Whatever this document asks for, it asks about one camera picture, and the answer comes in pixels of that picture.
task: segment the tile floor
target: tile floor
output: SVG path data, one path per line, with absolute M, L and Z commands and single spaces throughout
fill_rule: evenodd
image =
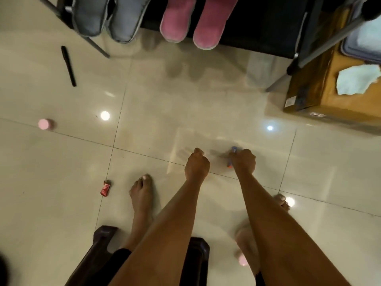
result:
M 147 30 L 129 45 L 96 38 L 107 60 L 37 0 L 0 0 L 0 21 L 0 252 L 12 286 L 64 285 L 97 227 L 128 235 L 131 183 L 151 173 L 160 211 L 196 146 L 212 163 L 193 231 L 211 247 L 208 285 L 254 284 L 234 258 L 246 214 L 225 153 L 237 144 L 257 155 L 271 194 L 295 199 L 290 213 L 352 285 L 380 284 L 381 138 L 283 114 L 284 92 L 258 87 L 277 74 L 270 64 L 281 72 L 288 61 Z M 45 117 L 54 132 L 36 127 Z M 114 186 L 102 198 L 106 177 Z

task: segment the forearm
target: forearm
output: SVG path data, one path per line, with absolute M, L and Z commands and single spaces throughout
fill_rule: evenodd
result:
M 236 168 L 266 285 L 349 285 L 302 227 L 247 170 Z
M 157 216 L 110 286 L 178 285 L 202 181 L 186 181 Z

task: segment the bare foot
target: bare foot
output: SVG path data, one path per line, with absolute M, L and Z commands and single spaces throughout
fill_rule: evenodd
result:
M 289 211 L 290 206 L 286 202 L 286 197 L 282 194 L 274 196 L 274 200 L 285 210 Z M 254 276 L 260 272 L 260 260 L 257 243 L 251 230 L 251 226 L 243 227 L 237 232 L 236 243 L 241 251 L 238 253 L 239 263 L 243 266 L 249 265 Z
M 131 235 L 123 248 L 133 251 L 152 224 L 152 177 L 149 174 L 142 176 L 134 183 L 129 193 L 134 208 L 134 219 Z

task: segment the brown box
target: brown box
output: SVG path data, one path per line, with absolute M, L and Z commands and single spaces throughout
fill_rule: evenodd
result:
M 343 28 L 348 15 L 349 9 L 333 13 L 320 39 L 326 40 Z M 362 60 L 341 54 L 337 44 L 292 76 L 283 111 L 380 135 L 381 82 L 370 85 L 364 94 L 337 94 L 339 72 L 362 64 Z

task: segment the hand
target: hand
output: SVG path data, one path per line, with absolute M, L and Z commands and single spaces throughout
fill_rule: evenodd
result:
M 199 181 L 203 182 L 209 173 L 210 162 L 204 157 L 204 152 L 195 148 L 194 153 L 188 158 L 188 162 L 185 165 L 185 177 L 187 181 Z
M 255 155 L 251 153 L 249 149 L 243 149 L 241 151 L 230 152 L 229 157 L 232 161 L 234 168 L 240 168 L 253 173 L 255 170 Z

